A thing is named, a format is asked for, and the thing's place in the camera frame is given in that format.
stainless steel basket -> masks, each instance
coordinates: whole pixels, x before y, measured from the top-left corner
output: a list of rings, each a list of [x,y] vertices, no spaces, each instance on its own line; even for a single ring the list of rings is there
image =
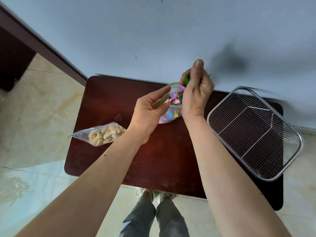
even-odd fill
[[[277,179],[303,146],[301,134],[249,87],[229,93],[208,115],[219,140],[259,179]]]

clear plastic bag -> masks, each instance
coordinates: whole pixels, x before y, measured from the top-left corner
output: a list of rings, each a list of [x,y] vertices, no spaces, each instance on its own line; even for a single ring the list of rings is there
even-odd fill
[[[111,122],[106,125],[99,125],[77,131],[70,136],[88,142],[93,146],[101,146],[115,141],[125,131],[126,129],[121,127],[119,124]]]
[[[182,115],[182,95],[185,87],[179,85],[178,82],[169,85],[171,86],[171,90],[160,99],[159,105],[169,103],[170,107],[168,111],[160,117],[159,124],[169,123]]]

tiled floor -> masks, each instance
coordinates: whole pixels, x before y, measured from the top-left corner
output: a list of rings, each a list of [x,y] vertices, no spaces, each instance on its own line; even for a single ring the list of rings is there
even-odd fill
[[[75,179],[64,172],[84,88],[36,55],[20,82],[0,93],[0,236],[14,236]],[[316,236],[316,136],[285,172],[278,215],[293,236]],[[122,186],[98,232],[118,236],[138,197]],[[207,201],[177,197],[191,236],[221,236]],[[150,236],[158,236],[155,221]]]

dark red table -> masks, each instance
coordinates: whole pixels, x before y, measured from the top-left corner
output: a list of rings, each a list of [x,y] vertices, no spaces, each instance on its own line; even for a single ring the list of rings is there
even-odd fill
[[[112,121],[128,128],[136,100],[163,86],[105,76],[90,77],[85,87],[74,132]],[[211,94],[205,107],[205,118],[226,95],[216,92]],[[270,104],[283,114],[279,104]],[[81,175],[109,146],[110,144],[94,147],[72,138],[65,162],[65,172],[74,176]],[[279,210],[283,205],[283,176],[272,182],[264,182],[239,164],[274,210]],[[182,118],[157,126],[148,142],[142,145],[135,155],[123,184],[206,198],[193,145]]]

wall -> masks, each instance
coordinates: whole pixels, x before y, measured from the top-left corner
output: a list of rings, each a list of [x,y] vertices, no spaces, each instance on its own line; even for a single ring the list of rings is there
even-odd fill
[[[316,128],[316,0],[1,0],[86,76],[174,82],[205,61],[215,89],[279,99]]]

